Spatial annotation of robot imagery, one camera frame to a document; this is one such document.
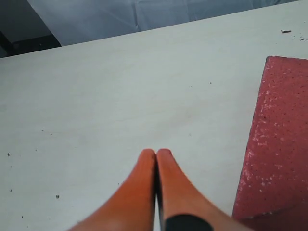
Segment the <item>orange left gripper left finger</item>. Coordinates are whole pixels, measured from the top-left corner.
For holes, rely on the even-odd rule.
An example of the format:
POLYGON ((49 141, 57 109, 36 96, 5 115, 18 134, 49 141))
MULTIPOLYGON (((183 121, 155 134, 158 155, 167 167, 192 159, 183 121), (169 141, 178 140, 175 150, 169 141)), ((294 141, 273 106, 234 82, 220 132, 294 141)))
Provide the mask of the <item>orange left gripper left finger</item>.
POLYGON ((128 178, 72 231, 151 231, 155 211, 156 154, 144 149, 128 178))

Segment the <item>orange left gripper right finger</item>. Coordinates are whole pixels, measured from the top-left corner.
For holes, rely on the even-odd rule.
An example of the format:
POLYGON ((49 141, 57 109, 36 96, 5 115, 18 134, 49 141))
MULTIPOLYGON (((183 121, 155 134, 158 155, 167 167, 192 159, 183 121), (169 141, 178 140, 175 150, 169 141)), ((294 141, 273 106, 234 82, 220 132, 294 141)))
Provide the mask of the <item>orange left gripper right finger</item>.
POLYGON ((160 190, 157 192, 162 231, 213 231, 207 219, 211 206, 189 181, 169 149, 156 153, 160 190))

